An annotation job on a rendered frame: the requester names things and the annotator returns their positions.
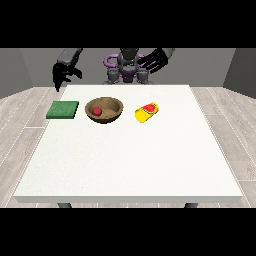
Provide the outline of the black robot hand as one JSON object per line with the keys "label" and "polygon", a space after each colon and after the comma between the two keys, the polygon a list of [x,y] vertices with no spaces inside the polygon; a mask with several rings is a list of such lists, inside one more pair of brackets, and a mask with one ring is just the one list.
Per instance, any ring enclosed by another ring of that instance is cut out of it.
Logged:
{"label": "black robot hand", "polygon": [[82,72],[79,69],[62,63],[56,63],[53,66],[52,75],[56,91],[59,91],[63,82],[70,82],[70,79],[67,78],[67,76],[75,75],[79,79],[82,78]]}
{"label": "black robot hand", "polygon": [[140,58],[138,64],[153,74],[168,64],[168,58],[162,48],[157,48],[149,55]]}

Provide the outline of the green square pad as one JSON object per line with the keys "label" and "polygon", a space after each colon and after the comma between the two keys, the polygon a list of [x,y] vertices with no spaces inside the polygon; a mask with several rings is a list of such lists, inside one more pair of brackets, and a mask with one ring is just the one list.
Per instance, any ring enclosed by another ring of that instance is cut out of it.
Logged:
{"label": "green square pad", "polygon": [[47,114],[47,119],[73,119],[75,117],[78,101],[54,101]]}

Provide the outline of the brown wooden bowl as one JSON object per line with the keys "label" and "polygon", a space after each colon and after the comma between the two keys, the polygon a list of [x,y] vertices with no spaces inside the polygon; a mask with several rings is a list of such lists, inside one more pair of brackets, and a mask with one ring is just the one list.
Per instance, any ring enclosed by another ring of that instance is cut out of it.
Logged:
{"label": "brown wooden bowl", "polygon": [[[93,114],[94,108],[100,108],[102,113],[99,116]],[[112,97],[100,97],[89,101],[85,106],[86,115],[94,122],[107,124],[115,121],[124,109],[123,103]]]}

